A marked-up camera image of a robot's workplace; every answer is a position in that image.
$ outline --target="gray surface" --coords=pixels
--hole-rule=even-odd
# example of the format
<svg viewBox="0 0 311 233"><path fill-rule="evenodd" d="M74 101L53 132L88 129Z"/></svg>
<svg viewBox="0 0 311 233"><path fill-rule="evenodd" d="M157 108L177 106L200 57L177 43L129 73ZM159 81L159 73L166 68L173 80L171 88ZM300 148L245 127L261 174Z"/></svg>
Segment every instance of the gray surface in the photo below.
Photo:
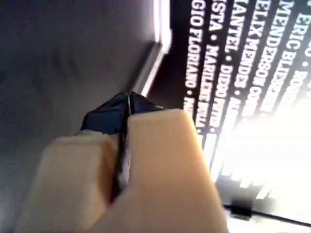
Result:
<svg viewBox="0 0 311 233"><path fill-rule="evenodd" d="M0 3L0 232L41 150L128 87L154 37L151 0L26 2Z"/></svg>

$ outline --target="dark wall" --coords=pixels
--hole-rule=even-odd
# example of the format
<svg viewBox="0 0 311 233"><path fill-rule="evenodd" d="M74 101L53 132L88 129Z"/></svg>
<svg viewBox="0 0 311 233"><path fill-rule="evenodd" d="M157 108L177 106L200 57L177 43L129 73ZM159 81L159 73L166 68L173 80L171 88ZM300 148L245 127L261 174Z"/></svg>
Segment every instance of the dark wall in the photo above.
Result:
<svg viewBox="0 0 311 233"><path fill-rule="evenodd" d="M154 39L152 0L11 2L0 3L0 232L41 150L128 87Z"/></svg>

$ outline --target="screen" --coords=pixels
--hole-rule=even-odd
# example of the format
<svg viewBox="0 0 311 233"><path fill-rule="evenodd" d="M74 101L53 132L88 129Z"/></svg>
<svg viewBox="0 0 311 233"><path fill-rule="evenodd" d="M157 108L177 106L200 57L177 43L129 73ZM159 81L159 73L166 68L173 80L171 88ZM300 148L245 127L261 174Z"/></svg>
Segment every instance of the screen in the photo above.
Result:
<svg viewBox="0 0 311 233"><path fill-rule="evenodd" d="M311 0L171 0L149 98L192 117L223 204L311 224Z"/></svg>

